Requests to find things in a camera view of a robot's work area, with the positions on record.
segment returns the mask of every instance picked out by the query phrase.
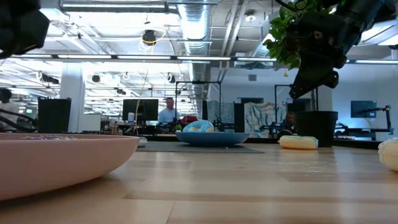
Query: monitor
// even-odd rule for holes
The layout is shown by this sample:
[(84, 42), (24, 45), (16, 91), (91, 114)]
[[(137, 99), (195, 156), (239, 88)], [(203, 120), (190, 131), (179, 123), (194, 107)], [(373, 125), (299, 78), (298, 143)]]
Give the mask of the monitor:
[[(123, 100), (123, 120), (127, 121), (129, 113), (136, 113), (138, 100)], [(140, 100), (138, 106), (138, 121), (157, 121), (159, 100)]]
[(376, 111), (368, 111), (376, 108), (376, 101), (351, 101), (351, 117), (376, 118)]

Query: wooden table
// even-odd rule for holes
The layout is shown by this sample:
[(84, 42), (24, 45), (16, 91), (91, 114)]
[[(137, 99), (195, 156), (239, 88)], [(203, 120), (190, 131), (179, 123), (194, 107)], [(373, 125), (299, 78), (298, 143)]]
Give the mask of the wooden table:
[(86, 184), (0, 203), (0, 223), (398, 223), (377, 151), (246, 145), (265, 154), (136, 152)]

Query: pink bowl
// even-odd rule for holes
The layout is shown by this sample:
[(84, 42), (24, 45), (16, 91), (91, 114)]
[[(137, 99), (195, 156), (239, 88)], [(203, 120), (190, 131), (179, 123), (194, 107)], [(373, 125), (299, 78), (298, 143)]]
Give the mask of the pink bowl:
[(37, 194), (101, 177), (124, 164), (139, 138), (66, 135), (73, 140), (21, 140), (0, 134), (0, 200)]

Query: red object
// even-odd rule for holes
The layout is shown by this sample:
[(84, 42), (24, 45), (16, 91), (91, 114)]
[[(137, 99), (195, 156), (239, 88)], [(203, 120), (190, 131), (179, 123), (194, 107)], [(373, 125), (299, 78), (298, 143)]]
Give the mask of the red object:
[(192, 123), (192, 122), (197, 121), (197, 120), (198, 120), (198, 118), (195, 117), (195, 116), (184, 116), (182, 118), (181, 122), (183, 122), (183, 123)]

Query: black mat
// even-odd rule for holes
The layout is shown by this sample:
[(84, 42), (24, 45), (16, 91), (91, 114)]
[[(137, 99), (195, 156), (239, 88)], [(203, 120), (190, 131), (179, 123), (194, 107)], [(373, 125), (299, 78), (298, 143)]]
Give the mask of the black mat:
[(197, 147), (183, 142), (155, 141), (149, 141), (146, 147), (138, 147), (137, 152), (264, 153), (244, 146)]

